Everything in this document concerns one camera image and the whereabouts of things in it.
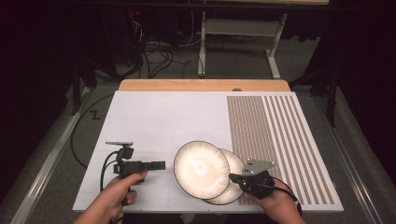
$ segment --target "table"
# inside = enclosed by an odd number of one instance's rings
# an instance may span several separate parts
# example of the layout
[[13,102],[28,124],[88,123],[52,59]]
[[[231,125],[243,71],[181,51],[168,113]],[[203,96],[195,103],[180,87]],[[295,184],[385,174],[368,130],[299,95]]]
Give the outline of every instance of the table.
[[[255,109],[248,109],[252,104],[246,99],[262,103]],[[251,122],[255,116],[266,117],[267,121]],[[292,125],[286,119],[292,119]],[[238,123],[244,124],[243,127],[235,128]],[[254,132],[246,134],[246,128]],[[248,158],[276,161],[278,166],[270,173],[286,180],[295,189],[305,212],[343,210],[288,83],[232,79],[122,81],[73,210],[85,210],[99,193],[99,176],[105,157],[120,149],[106,145],[106,141],[134,141],[132,161],[166,161],[166,170],[150,172],[144,184],[134,187],[139,192],[139,200],[133,206],[124,207],[124,213],[262,212],[246,196],[227,205],[213,205],[191,197],[178,185],[173,175],[173,160],[178,149],[191,140],[205,140],[229,149],[242,161]],[[262,141],[269,145],[256,148]],[[245,153],[247,145],[253,149]],[[114,175],[107,169],[105,184],[112,177]]]
[[[215,0],[215,2],[239,2],[239,3],[261,3],[261,4],[282,4],[282,5],[328,5],[328,0]],[[283,27],[285,26],[288,14],[282,13],[279,21],[240,21],[229,19],[207,19],[206,11],[203,11],[201,22],[201,47],[199,51],[198,76],[205,75],[206,66],[206,34],[216,35],[252,35],[252,36],[270,36],[273,38],[273,44],[270,49],[265,51],[266,59],[270,65],[273,78],[280,78],[276,66],[275,52]]]

